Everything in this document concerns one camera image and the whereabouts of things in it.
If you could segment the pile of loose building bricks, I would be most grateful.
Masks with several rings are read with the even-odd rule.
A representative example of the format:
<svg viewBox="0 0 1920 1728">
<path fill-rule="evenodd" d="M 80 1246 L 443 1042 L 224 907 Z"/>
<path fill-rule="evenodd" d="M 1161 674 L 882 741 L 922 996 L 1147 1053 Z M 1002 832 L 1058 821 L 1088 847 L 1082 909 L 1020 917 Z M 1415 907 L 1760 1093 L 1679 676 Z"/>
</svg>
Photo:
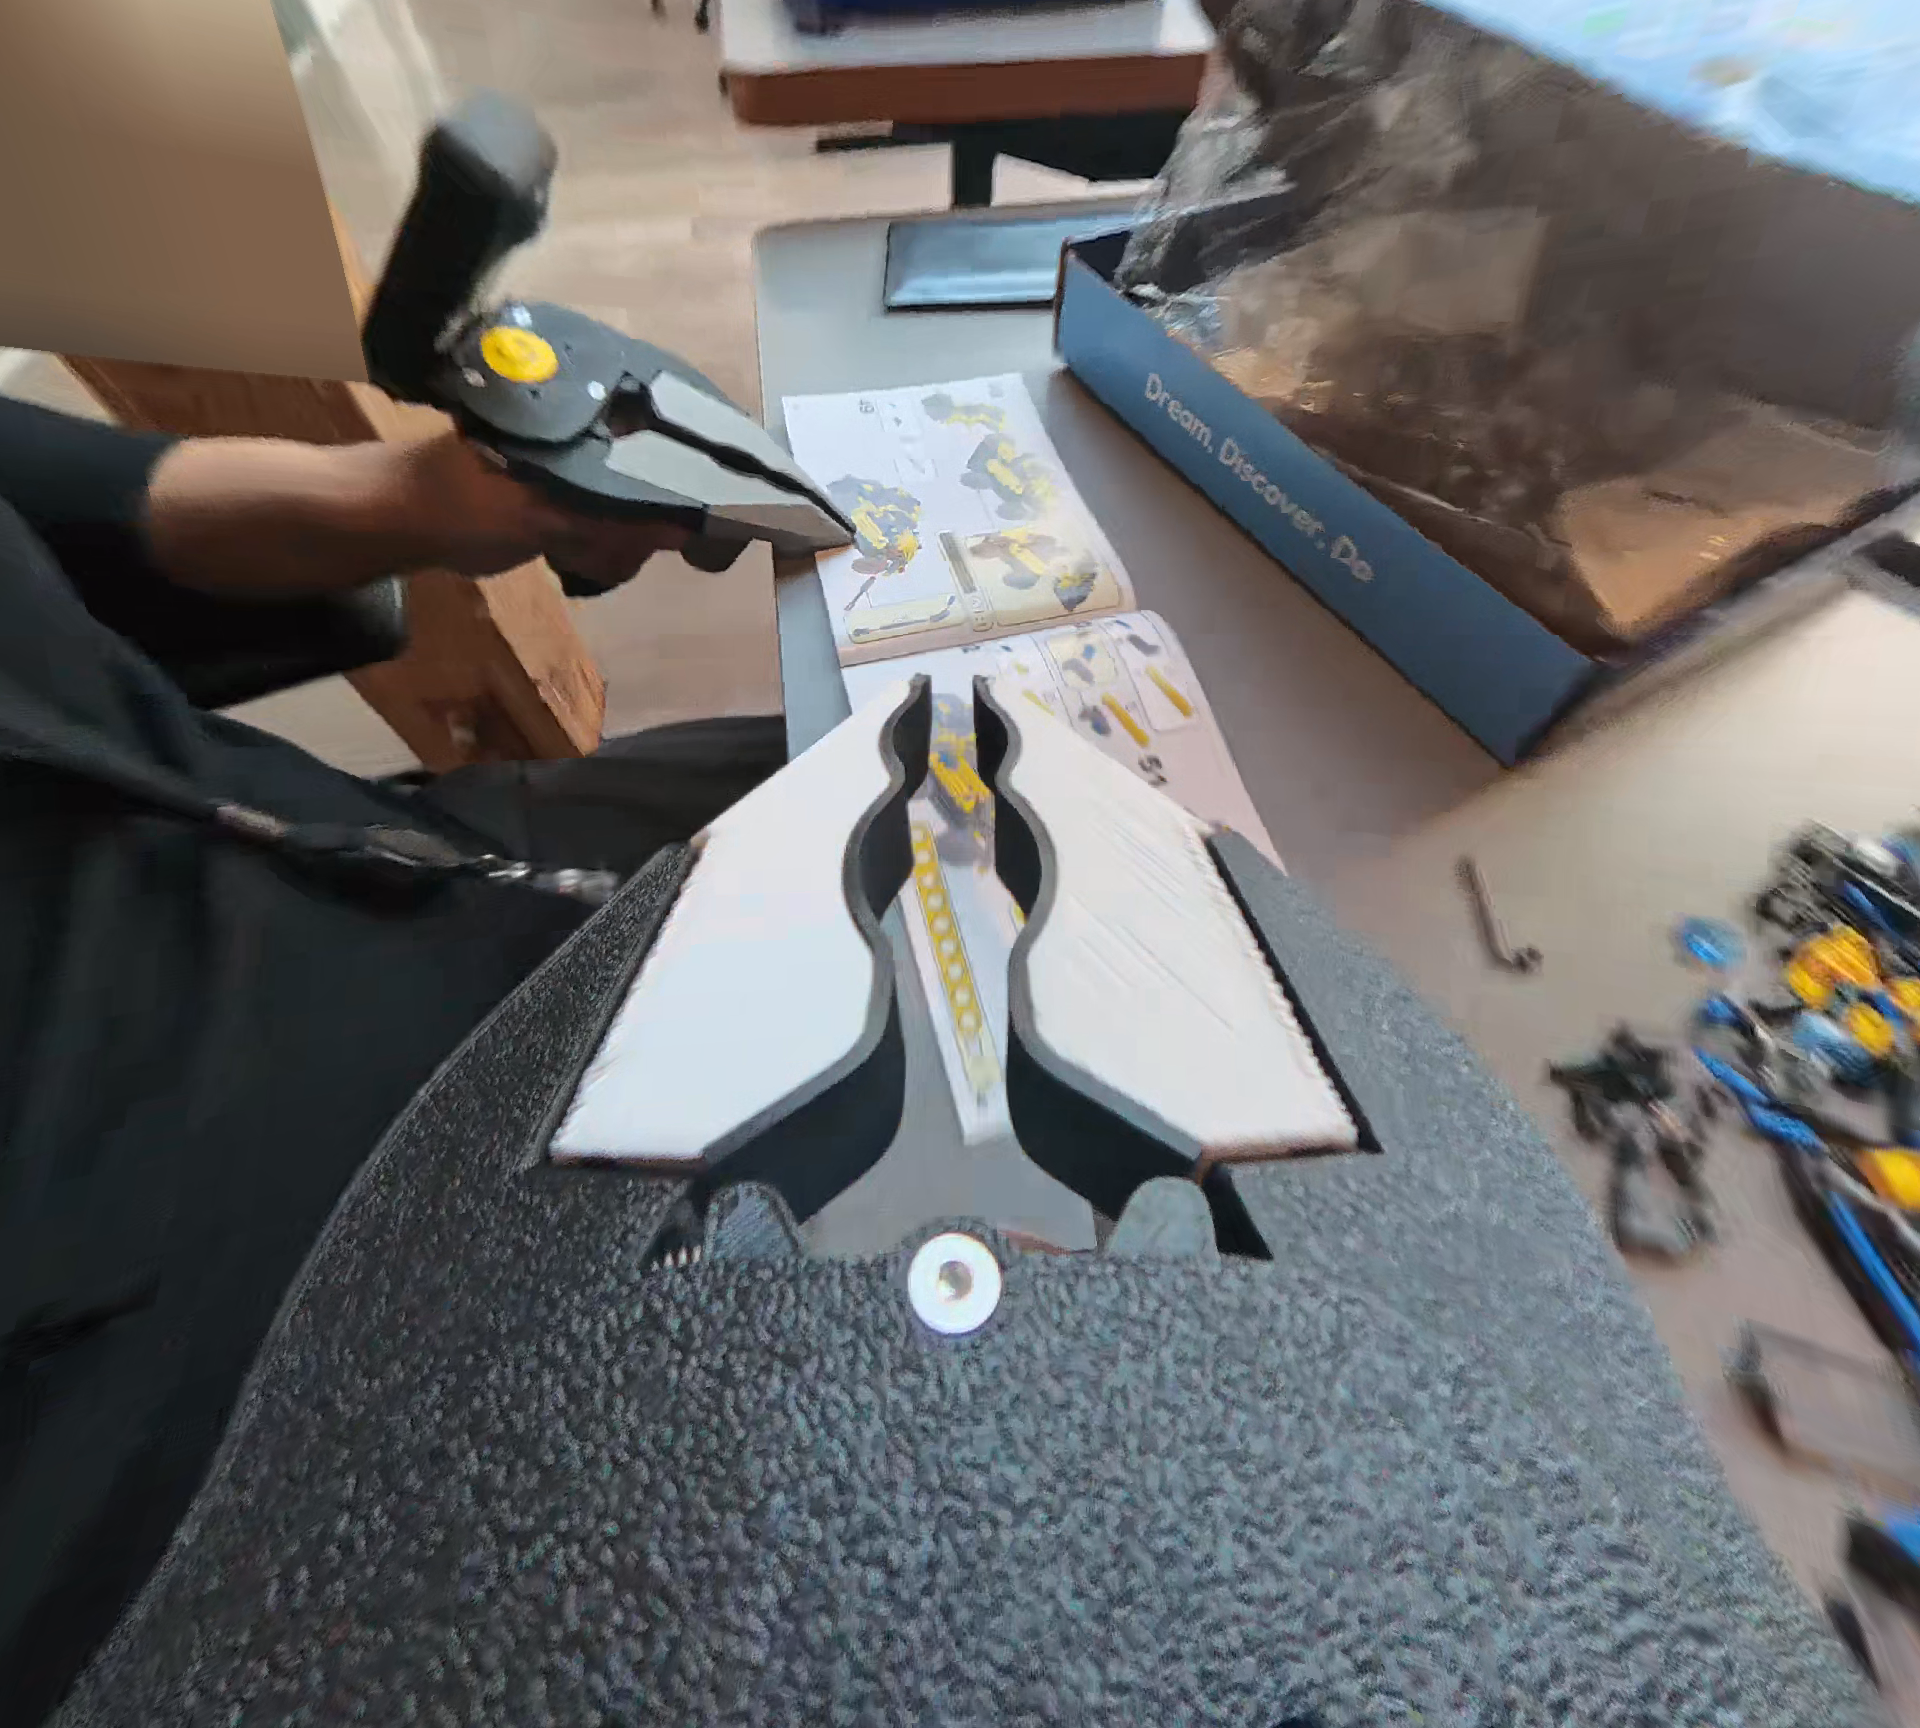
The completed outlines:
<svg viewBox="0 0 1920 1728">
<path fill-rule="evenodd" d="M 1743 1323 L 1723 1372 L 1773 1444 L 1865 1503 L 1826 1617 L 1895 1724 L 1917 1724 L 1918 840 L 1808 824 L 1746 905 L 1741 973 L 1707 973 L 1668 1042 L 1629 1025 L 1546 1083 L 1606 1157 L 1619 1251 L 1680 1266 L 1716 1243 L 1709 1166 L 1730 1123 L 1878 1342 L 1846 1357 Z"/>
</svg>

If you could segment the person's left forearm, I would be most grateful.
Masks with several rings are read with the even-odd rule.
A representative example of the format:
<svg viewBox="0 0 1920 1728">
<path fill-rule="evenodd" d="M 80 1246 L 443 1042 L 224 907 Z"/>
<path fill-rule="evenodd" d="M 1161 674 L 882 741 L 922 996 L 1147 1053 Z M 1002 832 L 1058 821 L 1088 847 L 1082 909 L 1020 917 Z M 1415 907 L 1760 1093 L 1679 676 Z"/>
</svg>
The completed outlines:
<svg viewBox="0 0 1920 1728">
<path fill-rule="evenodd" d="M 4 528 L 211 709 L 396 660 L 465 443 L 185 440 L 6 397 Z"/>
</svg>

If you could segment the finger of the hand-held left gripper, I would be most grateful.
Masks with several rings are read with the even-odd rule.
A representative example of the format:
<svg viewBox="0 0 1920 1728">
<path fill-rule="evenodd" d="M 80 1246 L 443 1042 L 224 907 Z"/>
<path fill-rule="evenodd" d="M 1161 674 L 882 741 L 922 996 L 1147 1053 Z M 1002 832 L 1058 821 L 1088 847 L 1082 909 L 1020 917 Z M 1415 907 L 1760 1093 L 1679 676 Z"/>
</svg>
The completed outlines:
<svg viewBox="0 0 1920 1728">
<path fill-rule="evenodd" d="M 646 380 L 645 401 L 662 434 L 706 455 L 716 464 L 813 507 L 823 504 L 821 488 L 795 457 L 729 398 L 662 370 Z"/>
<path fill-rule="evenodd" d="M 850 518 L 797 471 L 729 445 L 714 448 L 646 429 L 611 445 L 606 474 L 616 500 L 684 517 L 709 542 L 759 540 L 785 556 L 813 559 L 856 538 Z"/>
</svg>

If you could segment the blue cardboard kit box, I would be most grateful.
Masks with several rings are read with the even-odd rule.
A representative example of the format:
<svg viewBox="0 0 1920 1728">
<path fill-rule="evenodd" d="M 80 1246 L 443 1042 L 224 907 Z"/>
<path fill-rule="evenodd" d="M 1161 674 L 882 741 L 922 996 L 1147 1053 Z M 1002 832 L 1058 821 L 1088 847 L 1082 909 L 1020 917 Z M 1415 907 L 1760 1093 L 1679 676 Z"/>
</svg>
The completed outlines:
<svg viewBox="0 0 1920 1728">
<path fill-rule="evenodd" d="M 1686 130 L 1918 210 L 1917 0 L 1417 2 Z M 1917 609 L 1915 500 L 1648 644 L 1588 656 L 1337 473 L 1118 290 L 1130 236 L 1065 262 L 1057 343 L 1067 368 L 1502 765 L 1535 754 L 1576 709 L 1757 632 L 1832 580 L 1876 580 Z"/>
</svg>

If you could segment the clear plastic bags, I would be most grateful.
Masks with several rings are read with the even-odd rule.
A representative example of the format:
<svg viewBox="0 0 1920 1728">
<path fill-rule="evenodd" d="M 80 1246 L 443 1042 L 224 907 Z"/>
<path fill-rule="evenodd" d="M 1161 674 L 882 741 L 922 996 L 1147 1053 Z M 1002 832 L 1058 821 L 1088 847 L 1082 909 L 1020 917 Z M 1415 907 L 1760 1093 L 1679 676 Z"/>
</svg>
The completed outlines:
<svg viewBox="0 0 1920 1728">
<path fill-rule="evenodd" d="M 1588 659 L 1917 503 L 1917 207 L 1419 0 L 1215 33 L 1115 287 Z"/>
</svg>

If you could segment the white instruction booklet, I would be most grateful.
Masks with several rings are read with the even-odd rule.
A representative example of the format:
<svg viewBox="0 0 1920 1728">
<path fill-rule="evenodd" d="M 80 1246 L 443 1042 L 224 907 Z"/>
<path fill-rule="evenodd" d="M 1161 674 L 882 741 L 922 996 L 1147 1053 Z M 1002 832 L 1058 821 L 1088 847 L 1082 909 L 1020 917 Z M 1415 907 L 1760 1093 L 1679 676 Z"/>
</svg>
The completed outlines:
<svg viewBox="0 0 1920 1728">
<path fill-rule="evenodd" d="M 818 559 L 853 709 L 924 676 L 929 766 L 902 905 L 968 1146 L 1013 1134 L 1007 962 L 1024 924 L 996 877 L 975 682 L 1048 709 L 1140 780 L 1262 853 L 1258 819 L 1174 628 L 1140 604 L 1020 376 L 783 403 L 800 468 L 853 525 Z"/>
</svg>

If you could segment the grey desk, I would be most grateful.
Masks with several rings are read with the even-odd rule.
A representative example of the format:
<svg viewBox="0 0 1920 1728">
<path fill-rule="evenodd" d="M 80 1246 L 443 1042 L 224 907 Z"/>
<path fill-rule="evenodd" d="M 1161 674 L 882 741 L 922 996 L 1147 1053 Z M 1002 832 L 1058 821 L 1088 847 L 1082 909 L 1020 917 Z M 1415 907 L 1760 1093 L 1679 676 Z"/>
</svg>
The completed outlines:
<svg viewBox="0 0 1920 1728">
<path fill-rule="evenodd" d="M 1867 830 L 1917 813 L 1917 617 L 1868 584 L 1826 595 L 1664 685 L 1588 711 L 1508 771 L 1333 614 L 1207 493 L 1097 401 L 1053 349 L 1053 315 L 886 313 L 882 218 L 772 227 L 753 240 L 763 404 L 787 397 L 1026 372 L 1069 474 L 1143 603 L 1185 640 L 1260 822 L 1282 863 L 1433 1002 L 1549 1138 L 1580 1189 L 1578 1225 L 1521 1225 L 1513 1253 L 1477 1260 L 1501 1305 L 1550 1253 L 1592 1249 L 1634 1284 L 1691 1414 L 1741 1504 L 1801 1582 L 1871 1625 L 1889 1691 L 1917 1685 L 1917 1620 L 1849 1567 L 1854 1504 L 1871 1491 L 1766 1435 L 1726 1378 L 1746 1324 L 1878 1363 L 1876 1337 L 1796 1221 L 1765 1143 L 1712 1143 L 1716 1246 L 1686 1265 L 1634 1263 L 1588 1216 L 1605 1166 L 1556 1111 L 1544 1070 L 1615 1025 L 1677 1041 L 1704 978 L 1673 953 L 1682 917 L 1733 914 L 1805 822 Z M 1473 858 L 1497 917 L 1544 948 L 1533 978 L 1481 950 L 1457 865 Z"/>
</svg>

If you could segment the black flat tablet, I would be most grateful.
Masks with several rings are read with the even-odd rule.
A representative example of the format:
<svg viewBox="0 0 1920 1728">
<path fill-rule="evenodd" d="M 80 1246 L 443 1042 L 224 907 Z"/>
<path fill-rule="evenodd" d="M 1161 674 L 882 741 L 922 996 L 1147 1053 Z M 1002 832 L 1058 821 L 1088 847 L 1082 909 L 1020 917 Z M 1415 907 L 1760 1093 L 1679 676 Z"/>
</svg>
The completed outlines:
<svg viewBox="0 0 1920 1728">
<path fill-rule="evenodd" d="M 895 221 L 884 234 L 881 309 L 891 317 L 1048 309 L 1062 252 L 1126 236 L 1137 217 L 1124 203 Z"/>
</svg>

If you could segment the brown edged table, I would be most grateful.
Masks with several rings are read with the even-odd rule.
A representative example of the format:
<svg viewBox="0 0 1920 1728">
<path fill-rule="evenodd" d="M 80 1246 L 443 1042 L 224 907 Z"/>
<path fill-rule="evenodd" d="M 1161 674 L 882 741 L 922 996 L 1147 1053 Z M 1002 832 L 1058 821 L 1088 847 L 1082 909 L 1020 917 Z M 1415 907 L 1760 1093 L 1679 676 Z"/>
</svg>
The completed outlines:
<svg viewBox="0 0 1920 1728">
<path fill-rule="evenodd" d="M 950 203 L 995 203 L 1013 158 L 1143 181 L 1173 149 L 1213 48 L 1199 0 L 854 17 L 808 35 L 787 0 L 719 0 L 723 87 L 753 130 L 825 152 L 946 147 Z"/>
</svg>

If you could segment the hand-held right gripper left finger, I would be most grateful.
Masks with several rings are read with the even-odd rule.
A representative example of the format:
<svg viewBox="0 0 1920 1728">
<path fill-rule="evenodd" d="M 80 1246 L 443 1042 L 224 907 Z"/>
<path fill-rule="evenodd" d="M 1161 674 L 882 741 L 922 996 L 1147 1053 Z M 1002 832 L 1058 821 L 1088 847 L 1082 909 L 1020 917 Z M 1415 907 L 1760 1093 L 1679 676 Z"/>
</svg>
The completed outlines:
<svg viewBox="0 0 1920 1728">
<path fill-rule="evenodd" d="M 912 676 L 763 780 L 690 865 L 546 1145 L 553 1164 L 745 1175 L 831 1096 L 901 1107 L 882 921 L 906 885 L 931 763 Z"/>
</svg>

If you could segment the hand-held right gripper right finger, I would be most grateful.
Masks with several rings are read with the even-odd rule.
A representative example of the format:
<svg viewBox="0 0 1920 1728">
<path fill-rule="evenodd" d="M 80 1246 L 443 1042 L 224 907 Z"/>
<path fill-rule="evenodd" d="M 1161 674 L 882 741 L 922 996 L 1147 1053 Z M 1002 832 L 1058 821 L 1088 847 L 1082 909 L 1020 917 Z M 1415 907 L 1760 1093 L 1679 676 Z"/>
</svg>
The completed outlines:
<svg viewBox="0 0 1920 1728">
<path fill-rule="evenodd" d="M 1050 1178 L 1353 1155 L 1364 1124 L 1232 872 L 1274 867 L 990 678 L 973 685 L 1007 959 L 1007 1104 Z"/>
</svg>

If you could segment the person's left hand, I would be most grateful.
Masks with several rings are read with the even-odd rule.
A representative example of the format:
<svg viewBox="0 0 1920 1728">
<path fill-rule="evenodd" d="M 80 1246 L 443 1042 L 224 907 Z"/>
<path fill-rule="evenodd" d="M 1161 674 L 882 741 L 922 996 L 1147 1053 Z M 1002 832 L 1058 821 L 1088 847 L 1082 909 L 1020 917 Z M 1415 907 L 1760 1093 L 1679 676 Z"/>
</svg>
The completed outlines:
<svg viewBox="0 0 1920 1728">
<path fill-rule="evenodd" d="M 690 531 L 669 521 L 564 507 L 459 433 L 388 445 L 387 464 L 372 521 L 398 575 L 486 580 L 541 563 L 564 595 L 599 597 L 655 559 L 684 556 L 693 542 Z"/>
</svg>

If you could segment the grey axle rod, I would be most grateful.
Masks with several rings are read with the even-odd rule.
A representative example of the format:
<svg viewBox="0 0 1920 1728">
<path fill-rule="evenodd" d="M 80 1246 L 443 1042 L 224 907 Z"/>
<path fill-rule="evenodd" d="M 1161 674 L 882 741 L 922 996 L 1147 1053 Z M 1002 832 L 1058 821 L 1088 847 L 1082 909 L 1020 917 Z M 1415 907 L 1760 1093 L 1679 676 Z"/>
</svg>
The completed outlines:
<svg viewBox="0 0 1920 1728">
<path fill-rule="evenodd" d="M 1479 947 L 1487 960 L 1501 973 L 1517 978 L 1533 978 L 1543 967 L 1543 953 L 1535 945 L 1513 941 L 1497 910 L 1493 891 L 1474 857 L 1459 857 L 1454 879 L 1477 931 Z"/>
</svg>

